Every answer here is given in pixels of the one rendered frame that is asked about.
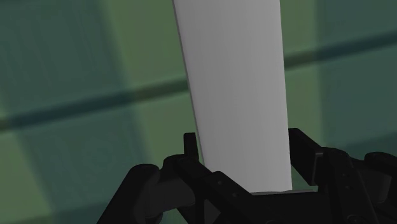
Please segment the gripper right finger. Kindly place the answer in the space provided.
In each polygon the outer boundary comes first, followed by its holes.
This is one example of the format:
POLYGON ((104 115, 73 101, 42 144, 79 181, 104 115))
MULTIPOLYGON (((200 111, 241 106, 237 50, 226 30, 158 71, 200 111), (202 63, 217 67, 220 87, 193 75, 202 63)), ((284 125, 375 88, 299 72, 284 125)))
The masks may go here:
POLYGON ((298 128, 288 136, 291 165, 328 196, 333 224, 397 224, 396 156, 376 151, 358 160, 298 128))

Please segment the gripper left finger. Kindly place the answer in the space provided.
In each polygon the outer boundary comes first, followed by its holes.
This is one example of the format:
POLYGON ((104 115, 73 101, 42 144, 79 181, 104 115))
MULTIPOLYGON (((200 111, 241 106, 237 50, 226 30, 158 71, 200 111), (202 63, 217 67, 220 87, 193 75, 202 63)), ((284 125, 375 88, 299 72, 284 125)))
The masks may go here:
POLYGON ((199 162, 195 133, 184 134, 183 148, 162 167, 133 166, 96 224, 159 224, 173 209, 187 224, 253 224, 253 195, 199 162))

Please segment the white slab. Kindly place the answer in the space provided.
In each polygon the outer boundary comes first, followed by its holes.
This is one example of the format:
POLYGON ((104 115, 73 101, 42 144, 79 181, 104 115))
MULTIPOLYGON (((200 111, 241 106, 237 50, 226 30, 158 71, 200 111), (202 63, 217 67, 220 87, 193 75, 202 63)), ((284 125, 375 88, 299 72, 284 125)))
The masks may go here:
POLYGON ((172 0, 204 165, 255 195, 293 179, 280 0, 172 0))

